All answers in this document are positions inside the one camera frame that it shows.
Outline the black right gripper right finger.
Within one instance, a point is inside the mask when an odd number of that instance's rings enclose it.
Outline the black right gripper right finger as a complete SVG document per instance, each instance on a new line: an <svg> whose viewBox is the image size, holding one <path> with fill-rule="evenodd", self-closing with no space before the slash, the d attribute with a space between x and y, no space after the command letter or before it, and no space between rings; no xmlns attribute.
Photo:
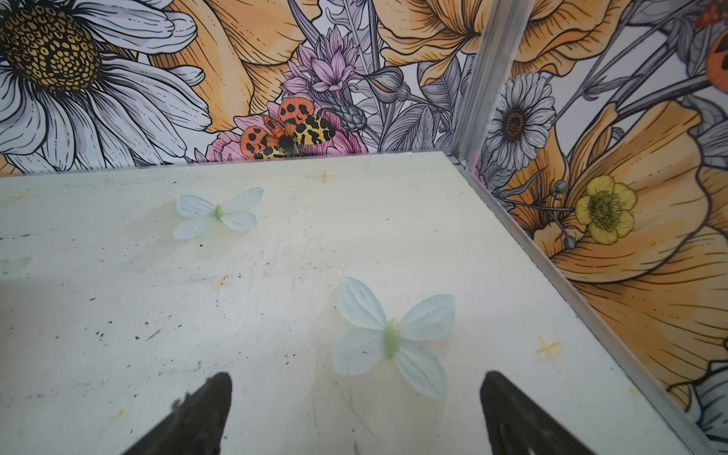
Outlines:
<svg viewBox="0 0 728 455"><path fill-rule="evenodd" d="M498 371L485 375L480 400L496 455L593 455L593 451Z"/></svg>

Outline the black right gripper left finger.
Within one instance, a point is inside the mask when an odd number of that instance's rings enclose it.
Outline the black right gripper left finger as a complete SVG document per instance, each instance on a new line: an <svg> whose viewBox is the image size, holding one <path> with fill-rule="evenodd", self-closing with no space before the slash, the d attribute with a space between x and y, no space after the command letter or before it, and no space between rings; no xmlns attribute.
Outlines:
<svg viewBox="0 0 728 455"><path fill-rule="evenodd" d="M231 396L231 376L216 373L193 394L174 402L171 412L124 455L220 454Z"/></svg>

